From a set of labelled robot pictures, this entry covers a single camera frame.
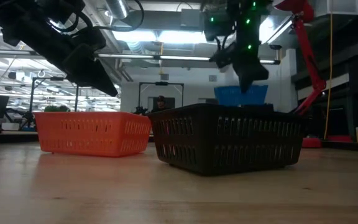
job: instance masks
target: red object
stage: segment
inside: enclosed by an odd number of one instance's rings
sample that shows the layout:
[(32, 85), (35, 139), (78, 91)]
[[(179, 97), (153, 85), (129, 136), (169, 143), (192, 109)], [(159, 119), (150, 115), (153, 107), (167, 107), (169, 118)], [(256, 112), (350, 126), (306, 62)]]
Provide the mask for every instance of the red object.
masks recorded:
[(351, 136), (328, 136), (330, 141), (353, 142)]
[(326, 81), (318, 74), (316, 60), (314, 59), (313, 51), (311, 49), (308, 34), (305, 29), (304, 22), (310, 22), (314, 18), (314, 10), (306, 0), (284, 0), (275, 5), (275, 7), (282, 11), (291, 11), (293, 13), (292, 26), (298, 36), (299, 44), (302, 50), (303, 58), (309, 71), (313, 92), (302, 102), (302, 104), (295, 110), (297, 114), (304, 114), (326, 88)]
[(121, 157), (146, 150), (148, 117), (123, 112), (35, 113), (41, 150)]
[(318, 138), (304, 138), (302, 142), (303, 148), (321, 148), (321, 140)]

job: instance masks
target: blue basket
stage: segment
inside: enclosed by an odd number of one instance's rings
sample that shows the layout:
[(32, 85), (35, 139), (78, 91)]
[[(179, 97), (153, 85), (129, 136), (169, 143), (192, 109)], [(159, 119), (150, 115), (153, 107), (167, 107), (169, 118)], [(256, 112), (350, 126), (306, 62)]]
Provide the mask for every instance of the blue basket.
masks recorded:
[(223, 86), (215, 88), (215, 97), (220, 105), (263, 105), (265, 103), (267, 85), (251, 85), (246, 93), (241, 93), (239, 86)]

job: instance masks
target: orange basket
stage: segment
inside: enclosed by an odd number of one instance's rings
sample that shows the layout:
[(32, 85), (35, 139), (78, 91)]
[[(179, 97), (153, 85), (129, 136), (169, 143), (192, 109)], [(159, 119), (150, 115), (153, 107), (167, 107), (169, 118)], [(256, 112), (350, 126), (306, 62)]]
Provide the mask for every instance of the orange basket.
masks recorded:
[(121, 157), (146, 150), (148, 117), (123, 112), (36, 113), (41, 150)]

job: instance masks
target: person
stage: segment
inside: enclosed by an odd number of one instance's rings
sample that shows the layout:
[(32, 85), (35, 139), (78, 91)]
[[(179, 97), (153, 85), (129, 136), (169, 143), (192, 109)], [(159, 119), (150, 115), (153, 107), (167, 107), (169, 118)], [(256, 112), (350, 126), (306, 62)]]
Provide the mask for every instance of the person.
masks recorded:
[(165, 97), (159, 96), (157, 98), (157, 108), (154, 108), (151, 113), (160, 112), (160, 111), (167, 110), (167, 109), (169, 109), (169, 108), (166, 106)]

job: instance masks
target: plastic basket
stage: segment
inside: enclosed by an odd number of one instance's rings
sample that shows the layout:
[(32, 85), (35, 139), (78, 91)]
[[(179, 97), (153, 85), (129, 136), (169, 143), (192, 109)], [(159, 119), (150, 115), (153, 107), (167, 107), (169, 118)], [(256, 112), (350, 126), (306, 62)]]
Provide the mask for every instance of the plastic basket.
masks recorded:
[(295, 164), (305, 127), (292, 114), (208, 104), (149, 117), (158, 158), (202, 175)]
[(41, 150), (121, 157), (145, 151), (150, 120), (123, 112), (36, 113)]
[(251, 85), (246, 93), (241, 93), (239, 86), (216, 87), (215, 97), (220, 105), (262, 105), (265, 103), (267, 85)]

